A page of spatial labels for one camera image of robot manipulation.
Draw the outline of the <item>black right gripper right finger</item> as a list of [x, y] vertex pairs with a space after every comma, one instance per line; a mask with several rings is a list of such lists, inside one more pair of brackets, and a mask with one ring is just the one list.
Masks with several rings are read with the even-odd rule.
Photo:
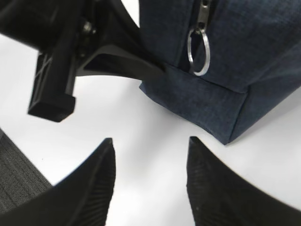
[[197, 226], [299, 226], [301, 212], [248, 183], [189, 138], [187, 193]]

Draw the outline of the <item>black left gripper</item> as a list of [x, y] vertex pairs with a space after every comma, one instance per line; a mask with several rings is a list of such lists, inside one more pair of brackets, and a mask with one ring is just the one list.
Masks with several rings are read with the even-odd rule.
[[49, 121], [74, 112], [77, 76], [165, 75], [120, 0], [3, 0], [0, 33], [38, 51], [28, 114]]

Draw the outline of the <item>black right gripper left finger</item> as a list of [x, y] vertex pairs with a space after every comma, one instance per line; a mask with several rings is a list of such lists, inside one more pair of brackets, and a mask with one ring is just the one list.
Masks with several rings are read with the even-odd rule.
[[57, 185], [0, 217], [2, 226], [104, 226], [116, 178], [112, 138]]

